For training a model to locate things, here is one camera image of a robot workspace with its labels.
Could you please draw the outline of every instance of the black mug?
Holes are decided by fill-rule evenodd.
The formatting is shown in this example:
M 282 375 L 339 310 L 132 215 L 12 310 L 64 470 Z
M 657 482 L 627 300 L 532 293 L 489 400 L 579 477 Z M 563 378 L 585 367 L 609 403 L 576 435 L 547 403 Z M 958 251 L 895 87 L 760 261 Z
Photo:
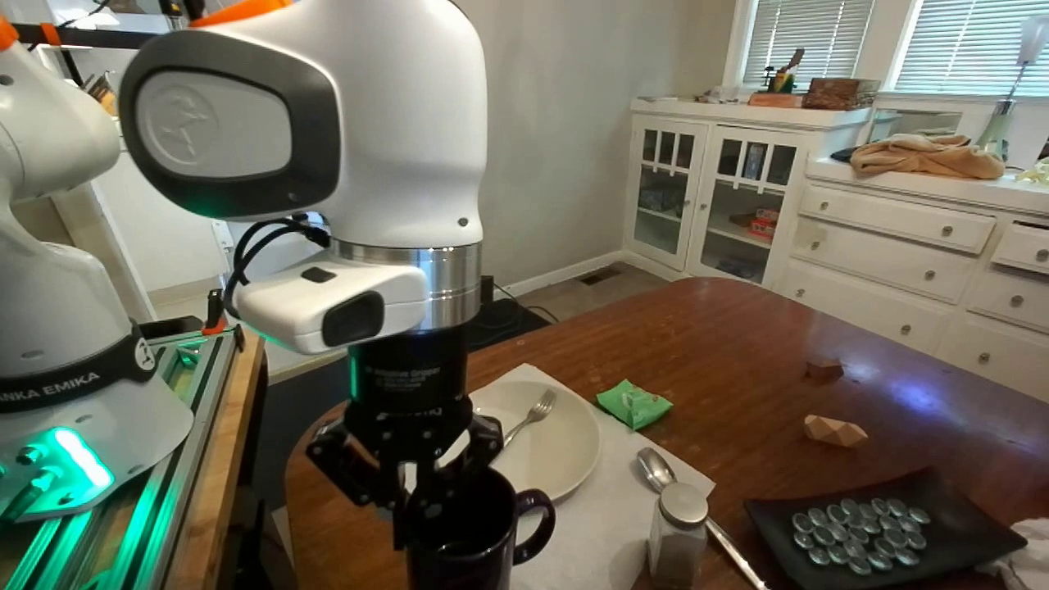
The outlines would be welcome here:
M 538 512 L 527 542 L 519 519 Z M 406 572 L 412 590 L 508 590 L 513 568 L 532 559 L 554 533 L 554 501 L 486 470 L 439 514 L 409 512 Z

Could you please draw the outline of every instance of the window blind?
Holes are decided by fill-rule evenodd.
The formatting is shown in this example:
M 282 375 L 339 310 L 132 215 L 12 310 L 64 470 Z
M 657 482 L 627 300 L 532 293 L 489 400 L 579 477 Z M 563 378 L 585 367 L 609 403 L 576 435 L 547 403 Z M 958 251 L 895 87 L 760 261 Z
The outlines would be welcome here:
M 1049 15 L 1047 0 L 924 0 L 895 93 L 1007 96 L 1021 76 L 1024 25 Z M 1049 53 L 1015 96 L 1049 96 Z
M 788 64 L 793 49 L 808 54 L 796 81 L 852 76 L 871 0 L 759 0 L 743 84 L 760 84 L 765 69 Z

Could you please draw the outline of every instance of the white cabinet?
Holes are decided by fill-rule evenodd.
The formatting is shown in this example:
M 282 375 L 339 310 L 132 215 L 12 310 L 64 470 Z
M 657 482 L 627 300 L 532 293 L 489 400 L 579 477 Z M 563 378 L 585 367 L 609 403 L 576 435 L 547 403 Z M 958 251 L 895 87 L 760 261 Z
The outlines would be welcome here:
M 635 102 L 627 251 L 669 279 L 733 274 L 771 285 L 799 164 L 850 148 L 867 119 L 870 112 Z
M 1049 189 L 978 207 L 978 187 L 952 202 L 955 184 L 886 189 L 814 168 L 773 289 L 1049 403 Z

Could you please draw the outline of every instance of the dresser drawer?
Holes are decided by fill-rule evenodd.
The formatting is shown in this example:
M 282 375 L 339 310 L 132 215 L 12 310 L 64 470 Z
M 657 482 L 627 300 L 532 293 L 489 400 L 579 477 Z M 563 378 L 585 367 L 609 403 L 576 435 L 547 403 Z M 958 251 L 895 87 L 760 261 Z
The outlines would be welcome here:
M 965 295 L 965 307 L 1049 335 L 1049 279 L 987 272 Z
M 946 361 L 1049 403 L 1049 338 L 968 316 Z
M 989 259 L 996 264 L 1049 274 L 1049 227 L 1009 224 Z
M 978 259 L 968 254 L 814 220 L 796 224 L 793 254 L 939 300 L 960 300 L 978 272 Z
M 929 354 L 939 354 L 943 326 L 952 323 L 946 306 L 890 293 L 808 261 L 788 264 L 780 295 Z
M 972 254 L 983 251 L 992 228 L 992 215 L 934 211 L 920 202 L 886 199 L 871 192 L 845 192 L 828 187 L 811 187 L 799 202 L 799 212 Z

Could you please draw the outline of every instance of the white plate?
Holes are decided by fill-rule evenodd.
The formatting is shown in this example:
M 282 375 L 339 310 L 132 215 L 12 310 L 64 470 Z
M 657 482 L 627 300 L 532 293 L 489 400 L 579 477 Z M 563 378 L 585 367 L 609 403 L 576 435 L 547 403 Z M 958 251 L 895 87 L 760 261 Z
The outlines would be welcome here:
M 541 487 L 557 501 L 579 487 L 601 458 L 594 405 L 538 367 L 521 364 L 476 389 L 472 410 L 513 428 L 547 388 L 557 393 L 551 413 L 524 427 L 493 470 L 519 493 Z

